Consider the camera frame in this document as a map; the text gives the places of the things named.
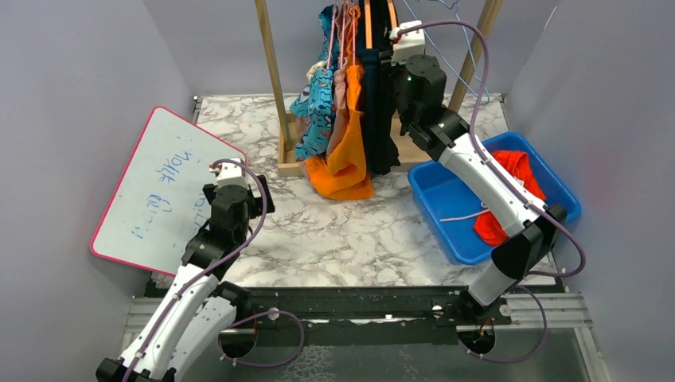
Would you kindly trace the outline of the black shorts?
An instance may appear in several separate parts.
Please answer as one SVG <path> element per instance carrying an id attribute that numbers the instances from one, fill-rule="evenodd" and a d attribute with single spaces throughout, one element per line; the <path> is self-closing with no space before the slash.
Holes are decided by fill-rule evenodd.
<path id="1" fill-rule="evenodd" d="M 390 173 L 392 167 L 400 165 L 399 152 L 391 138 L 392 117 L 396 109 L 391 85 L 393 67 L 388 62 L 391 54 L 392 51 L 379 51 L 379 65 L 376 70 L 377 142 L 379 143 L 377 175 Z"/>

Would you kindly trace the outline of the orange hanger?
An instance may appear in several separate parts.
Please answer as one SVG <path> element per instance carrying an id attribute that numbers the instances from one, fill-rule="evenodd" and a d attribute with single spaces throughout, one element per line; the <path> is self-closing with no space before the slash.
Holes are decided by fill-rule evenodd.
<path id="1" fill-rule="evenodd" d="M 392 51 L 390 33 L 399 26 L 393 0 L 359 1 L 361 20 L 357 32 L 358 50 Z"/>

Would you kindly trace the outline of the red-orange shorts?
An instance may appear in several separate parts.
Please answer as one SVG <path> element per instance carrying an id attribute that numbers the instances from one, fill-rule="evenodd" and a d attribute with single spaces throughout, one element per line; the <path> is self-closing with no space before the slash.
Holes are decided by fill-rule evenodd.
<path id="1" fill-rule="evenodd" d="M 524 151 L 498 150 L 494 151 L 492 155 L 529 193 L 542 201 L 547 200 L 534 176 L 529 163 L 529 156 Z M 481 202 L 481 207 L 482 209 L 479 212 L 467 216 L 443 218 L 440 221 L 454 222 L 475 218 L 474 230 L 485 243 L 490 246 L 498 246 L 507 241 L 510 235 L 503 230 L 496 217 L 486 207 L 484 202 Z"/>

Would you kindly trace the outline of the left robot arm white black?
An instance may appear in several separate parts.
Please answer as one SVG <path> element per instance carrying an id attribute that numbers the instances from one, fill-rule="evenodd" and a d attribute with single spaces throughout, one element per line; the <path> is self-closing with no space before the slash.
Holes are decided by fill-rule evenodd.
<path id="1" fill-rule="evenodd" d="M 246 291 L 222 278 L 251 241 L 250 220 L 274 210 L 271 198 L 254 196 L 252 182 L 265 185 L 262 176 L 220 170 L 204 186 L 210 218 L 186 244 L 172 286 L 141 333 L 118 358 L 101 361 L 98 381 L 179 381 L 221 330 L 247 322 Z"/>

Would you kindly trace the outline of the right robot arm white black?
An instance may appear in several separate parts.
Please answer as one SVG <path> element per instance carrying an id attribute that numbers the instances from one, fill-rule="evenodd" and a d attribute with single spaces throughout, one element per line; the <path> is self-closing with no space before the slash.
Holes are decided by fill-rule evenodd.
<path id="1" fill-rule="evenodd" d="M 478 324 L 551 251 L 568 214 L 562 205 L 547 205 L 528 191 L 477 140 L 470 123 L 443 106 L 447 77 L 436 58 L 414 54 L 393 68 L 400 133 L 462 180 L 507 235 L 454 307 L 466 322 Z"/>

